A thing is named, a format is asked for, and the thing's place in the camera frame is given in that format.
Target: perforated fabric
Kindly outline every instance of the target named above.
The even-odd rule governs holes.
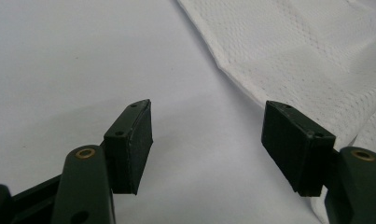
[[[376,1],[179,0],[217,65],[261,106],[293,105],[376,151]],[[323,199],[313,210],[327,223]]]

